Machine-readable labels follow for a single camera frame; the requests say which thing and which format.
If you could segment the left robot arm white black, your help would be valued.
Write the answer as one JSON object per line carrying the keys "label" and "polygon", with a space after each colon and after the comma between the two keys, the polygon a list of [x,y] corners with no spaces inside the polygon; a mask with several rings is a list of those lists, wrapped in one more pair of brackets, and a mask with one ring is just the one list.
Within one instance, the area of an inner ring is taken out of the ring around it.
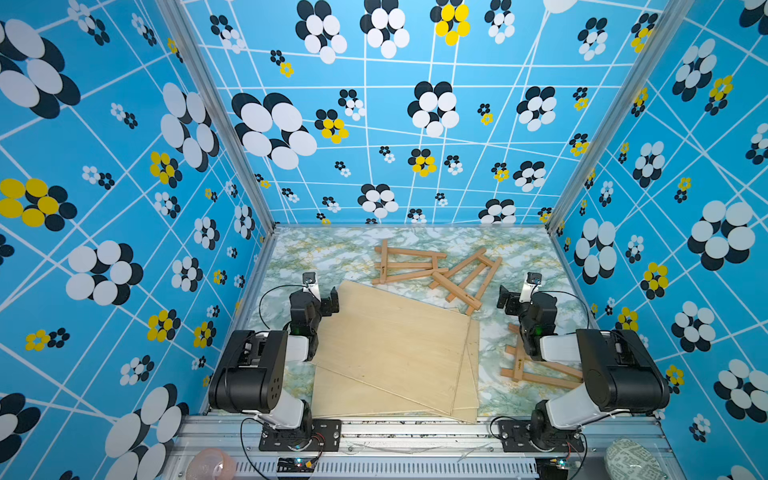
{"label": "left robot arm white black", "polygon": [[340,431],[338,420],[316,420],[308,402],[283,389],[289,362],[311,361],[323,318],[340,311],[338,291],[317,297],[310,287],[289,296],[290,320],[281,330],[235,330],[209,387],[209,405],[245,414],[262,425],[261,451],[320,451]]}

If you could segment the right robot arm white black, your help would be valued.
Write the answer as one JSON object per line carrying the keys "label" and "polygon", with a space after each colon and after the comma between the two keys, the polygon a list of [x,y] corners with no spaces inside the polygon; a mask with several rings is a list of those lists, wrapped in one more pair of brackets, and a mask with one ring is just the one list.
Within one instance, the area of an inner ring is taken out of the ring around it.
{"label": "right robot arm white black", "polygon": [[533,447],[554,451],[576,440],[588,424],[616,414],[651,414],[668,405],[666,376],[635,331],[577,329],[560,335],[555,332],[557,299],[530,283],[521,292],[501,286],[497,307],[518,319],[516,360],[581,367],[575,387],[534,407],[527,423]]}

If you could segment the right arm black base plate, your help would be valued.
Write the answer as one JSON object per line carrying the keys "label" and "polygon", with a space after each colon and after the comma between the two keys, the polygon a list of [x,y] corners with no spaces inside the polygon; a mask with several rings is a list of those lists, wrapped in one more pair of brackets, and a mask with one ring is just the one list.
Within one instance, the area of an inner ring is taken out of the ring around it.
{"label": "right arm black base plate", "polygon": [[585,445],[575,430],[558,430],[548,424],[532,425],[530,420],[504,418],[492,431],[506,453],[583,453]]}

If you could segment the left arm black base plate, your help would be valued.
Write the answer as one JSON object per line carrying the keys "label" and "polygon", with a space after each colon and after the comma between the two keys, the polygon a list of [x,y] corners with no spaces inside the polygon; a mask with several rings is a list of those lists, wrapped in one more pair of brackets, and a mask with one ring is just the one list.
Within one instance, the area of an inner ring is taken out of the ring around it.
{"label": "left arm black base plate", "polygon": [[342,422],[338,419],[313,419],[296,429],[264,426],[258,449],[262,452],[337,452]]}

